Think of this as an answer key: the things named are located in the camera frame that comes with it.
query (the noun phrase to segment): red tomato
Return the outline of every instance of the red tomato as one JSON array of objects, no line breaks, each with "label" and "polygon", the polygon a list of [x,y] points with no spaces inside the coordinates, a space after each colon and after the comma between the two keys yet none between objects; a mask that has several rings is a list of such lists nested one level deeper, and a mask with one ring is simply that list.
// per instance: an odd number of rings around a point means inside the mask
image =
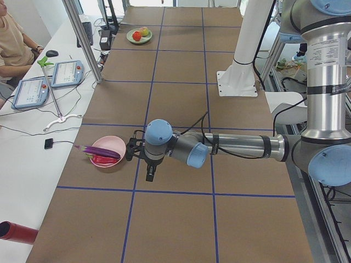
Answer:
[{"label": "red tomato", "polygon": [[135,31],[133,34],[132,34],[132,37],[135,41],[140,41],[141,40],[141,33],[139,31]]}]

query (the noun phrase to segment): beige shirt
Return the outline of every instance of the beige shirt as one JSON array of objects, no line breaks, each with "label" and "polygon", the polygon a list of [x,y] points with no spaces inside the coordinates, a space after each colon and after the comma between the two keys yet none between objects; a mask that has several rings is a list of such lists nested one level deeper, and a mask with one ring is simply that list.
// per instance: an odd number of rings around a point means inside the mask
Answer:
[{"label": "beige shirt", "polygon": [[34,55],[23,42],[23,28],[9,14],[1,16],[0,66],[25,66],[33,63]]}]

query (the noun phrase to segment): purple eggplant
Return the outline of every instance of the purple eggplant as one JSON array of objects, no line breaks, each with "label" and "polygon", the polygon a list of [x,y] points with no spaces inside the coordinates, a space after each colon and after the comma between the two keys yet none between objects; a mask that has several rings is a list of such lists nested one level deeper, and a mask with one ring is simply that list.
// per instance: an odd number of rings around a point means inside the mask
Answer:
[{"label": "purple eggplant", "polygon": [[85,153],[90,153],[92,155],[100,155],[103,157],[111,157],[115,159],[120,159],[121,155],[115,151],[107,150],[104,148],[100,147],[94,147],[94,146],[82,146],[82,145],[75,145],[75,148],[81,150],[82,152]]}]

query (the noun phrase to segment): person's arm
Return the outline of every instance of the person's arm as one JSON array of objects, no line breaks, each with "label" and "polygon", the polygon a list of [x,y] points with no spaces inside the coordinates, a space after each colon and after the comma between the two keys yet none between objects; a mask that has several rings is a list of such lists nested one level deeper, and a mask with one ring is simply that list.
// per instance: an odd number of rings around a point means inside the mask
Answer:
[{"label": "person's arm", "polygon": [[27,66],[0,66],[0,76],[7,77],[22,77],[31,68],[31,65]]},{"label": "person's arm", "polygon": [[43,47],[39,46],[37,43],[35,43],[29,36],[27,36],[26,34],[22,34],[23,35],[23,42],[30,47],[31,49],[34,49],[36,51],[39,52],[39,54],[43,51]]}]

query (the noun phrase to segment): metal pole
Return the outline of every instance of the metal pole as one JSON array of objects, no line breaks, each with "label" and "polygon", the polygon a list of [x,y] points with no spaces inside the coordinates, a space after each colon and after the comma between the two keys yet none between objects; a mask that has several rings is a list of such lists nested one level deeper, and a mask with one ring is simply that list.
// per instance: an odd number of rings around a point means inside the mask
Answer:
[{"label": "metal pole", "polygon": [[73,0],[62,0],[62,2],[65,6],[68,17],[70,18],[73,30],[75,31],[76,36],[82,46],[84,55],[86,56],[90,69],[94,74],[95,80],[97,83],[100,83],[102,81],[101,72],[90,47],[88,37],[85,34],[81,20],[79,18],[77,7],[74,4]]},{"label": "metal pole", "polygon": [[124,13],[126,13],[126,10],[128,7],[131,6],[129,0],[122,0],[122,4],[123,4],[123,10],[124,10]]},{"label": "metal pole", "polygon": [[280,54],[284,49],[285,44],[280,41],[279,34],[276,35],[273,46],[271,51],[269,52],[269,57],[266,63],[263,66],[261,79],[265,82],[269,72],[271,71],[272,67],[275,66],[277,61],[279,60]]},{"label": "metal pole", "polygon": [[62,113],[60,111],[59,105],[57,104],[57,101],[56,101],[56,98],[55,98],[55,95],[54,95],[54,92],[53,92],[53,88],[50,85],[50,79],[48,78],[48,75],[46,74],[45,68],[43,66],[41,66],[41,68],[43,70],[46,82],[48,83],[49,92],[50,92],[51,96],[53,97],[53,102],[54,102],[55,108],[57,110],[57,114],[58,114],[59,118],[62,120],[63,119],[63,115],[62,115]]}]

